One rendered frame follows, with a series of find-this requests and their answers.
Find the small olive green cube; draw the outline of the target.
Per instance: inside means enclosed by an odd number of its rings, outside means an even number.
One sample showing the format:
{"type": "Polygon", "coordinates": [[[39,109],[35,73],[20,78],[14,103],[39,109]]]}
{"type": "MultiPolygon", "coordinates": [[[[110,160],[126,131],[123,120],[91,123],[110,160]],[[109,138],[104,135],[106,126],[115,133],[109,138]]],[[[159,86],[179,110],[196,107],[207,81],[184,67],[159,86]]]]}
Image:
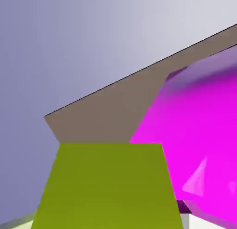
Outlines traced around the small olive green cube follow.
{"type": "Polygon", "coordinates": [[[62,143],[31,229],[183,229],[162,145],[62,143]]]}

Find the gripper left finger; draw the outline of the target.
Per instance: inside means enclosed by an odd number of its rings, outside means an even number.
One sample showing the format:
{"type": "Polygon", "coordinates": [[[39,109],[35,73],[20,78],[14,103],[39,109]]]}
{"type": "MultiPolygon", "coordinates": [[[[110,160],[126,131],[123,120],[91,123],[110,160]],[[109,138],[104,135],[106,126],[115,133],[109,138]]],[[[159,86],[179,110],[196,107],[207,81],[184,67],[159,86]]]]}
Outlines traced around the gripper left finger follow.
{"type": "Polygon", "coordinates": [[[0,224],[0,229],[31,229],[35,212],[0,224]]]}

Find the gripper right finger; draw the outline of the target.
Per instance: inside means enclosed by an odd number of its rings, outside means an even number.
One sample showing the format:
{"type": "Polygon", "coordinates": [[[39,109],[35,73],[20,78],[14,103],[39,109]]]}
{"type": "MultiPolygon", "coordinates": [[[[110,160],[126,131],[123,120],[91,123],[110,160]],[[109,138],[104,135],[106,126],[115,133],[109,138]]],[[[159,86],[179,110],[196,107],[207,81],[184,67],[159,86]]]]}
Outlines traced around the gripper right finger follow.
{"type": "Polygon", "coordinates": [[[194,216],[188,206],[182,200],[177,200],[183,229],[225,229],[217,224],[194,216]]]}

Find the large magenta box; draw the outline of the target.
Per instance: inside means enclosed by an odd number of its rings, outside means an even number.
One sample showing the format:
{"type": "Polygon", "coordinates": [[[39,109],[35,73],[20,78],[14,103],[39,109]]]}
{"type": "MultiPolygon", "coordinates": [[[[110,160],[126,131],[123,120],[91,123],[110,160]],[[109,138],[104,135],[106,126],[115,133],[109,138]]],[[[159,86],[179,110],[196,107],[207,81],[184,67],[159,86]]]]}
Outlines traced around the large magenta box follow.
{"type": "Polygon", "coordinates": [[[161,143],[177,200],[237,229],[237,45],[168,76],[132,143],[161,143]]]}

